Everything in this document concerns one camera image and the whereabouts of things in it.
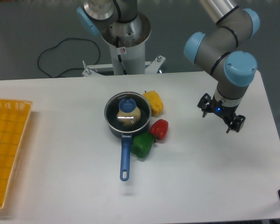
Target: gray floor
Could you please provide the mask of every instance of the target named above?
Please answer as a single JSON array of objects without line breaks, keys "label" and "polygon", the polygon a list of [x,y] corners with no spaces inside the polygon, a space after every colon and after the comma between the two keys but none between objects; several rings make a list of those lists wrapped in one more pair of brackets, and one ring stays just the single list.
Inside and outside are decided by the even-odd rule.
[{"label": "gray floor", "polygon": [[[37,68],[39,54],[68,37],[90,38],[101,49],[99,64],[111,63],[107,45],[100,36],[90,36],[76,16],[83,0],[27,0],[0,3],[0,80],[47,78]],[[280,0],[241,0],[242,8],[252,8],[261,19],[261,28],[239,49],[252,53],[259,63],[280,136]],[[197,0],[139,0],[139,11],[151,21],[146,59],[164,55],[165,72],[200,70],[183,56],[187,39],[197,31],[216,27]],[[92,64],[98,51],[89,42],[67,42],[45,54],[41,66],[52,76],[63,70]],[[80,71],[67,73],[80,76]]]}]

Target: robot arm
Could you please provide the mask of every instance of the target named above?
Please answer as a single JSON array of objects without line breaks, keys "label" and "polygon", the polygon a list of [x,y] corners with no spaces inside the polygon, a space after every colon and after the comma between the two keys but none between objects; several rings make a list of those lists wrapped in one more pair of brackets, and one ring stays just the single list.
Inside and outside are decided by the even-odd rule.
[{"label": "robot arm", "polygon": [[206,93],[198,107],[203,117],[212,112],[228,126],[227,132],[239,132],[245,117],[235,111],[257,70],[255,58],[242,51],[233,52],[259,29],[259,17],[251,9],[240,9],[233,0],[200,0],[217,25],[210,35],[193,34],[184,54],[218,81],[213,99]]},{"label": "robot arm", "polygon": [[137,0],[88,0],[77,14],[85,29],[96,35],[116,21],[133,21],[138,14]]},{"label": "robot arm", "polygon": [[115,75],[145,73],[151,28],[148,18],[138,13],[137,0],[88,0],[77,14],[86,30],[101,33],[109,45]]}]

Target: saucepan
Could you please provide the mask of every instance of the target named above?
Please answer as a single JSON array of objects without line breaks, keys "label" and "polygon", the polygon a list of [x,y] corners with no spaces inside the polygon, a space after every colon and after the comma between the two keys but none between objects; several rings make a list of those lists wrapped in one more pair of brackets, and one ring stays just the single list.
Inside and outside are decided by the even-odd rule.
[{"label": "saucepan", "polygon": [[[126,127],[118,120],[119,103],[123,99],[132,99],[140,109],[141,118],[132,126]],[[120,179],[127,181],[130,176],[130,157],[133,137],[149,128],[151,106],[148,100],[136,92],[122,92],[113,96],[105,106],[105,119],[111,132],[121,138]]]}]

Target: yellow basket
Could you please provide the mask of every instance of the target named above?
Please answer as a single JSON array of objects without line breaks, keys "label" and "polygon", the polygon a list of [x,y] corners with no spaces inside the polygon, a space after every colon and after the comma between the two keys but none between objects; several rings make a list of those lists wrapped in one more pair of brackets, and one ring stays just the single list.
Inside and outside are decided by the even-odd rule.
[{"label": "yellow basket", "polygon": [[0,209],[4,207],[32,101],[0,99]]}]

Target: blue lid knob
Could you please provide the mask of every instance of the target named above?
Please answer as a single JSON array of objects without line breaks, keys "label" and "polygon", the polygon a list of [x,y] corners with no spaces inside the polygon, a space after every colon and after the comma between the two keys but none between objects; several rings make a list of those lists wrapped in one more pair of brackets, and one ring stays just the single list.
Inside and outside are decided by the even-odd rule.
[{"label": "blue lid knob", "polygon": [[187,59],[195,64],[195,58],[205,34],[201,32],[194,33],[186,42],[183,53]]},{"label": "blue lid knob", "polygon": [[256,70],[256,59],[243,51],[231,53],[224,62],[226,77],[237,86],[248,86],[253,81]]},{"label": "blue lid knob", "polygon": [[250,8],[245,8],[243,9],[243,11],[246,11],[250,17],[251,17],[251,20],[252,20],[252,25],[253,25],[253,29],[252,29],[252,34],[251,36],[253,36],[257,30],[259,29],[260,27],[260,18],[259,16],[257,15],[256,12],[254,12],[252,9]]},{"label": "blue lid knob", "polygon": [[77,8],[77,15],[79,17],[80,22],[84,26],[84,28],[90,32],[92,35],[99,34],[99,30],[93,24],[93,22],[87,17],[85,12],[81,9],[81,7]]},{"label": "blue lid knob", "polygon": [[119,102],[119,109],[124,113],[133,112],[136,109],[136,102],[133,99],[122,99]]}]

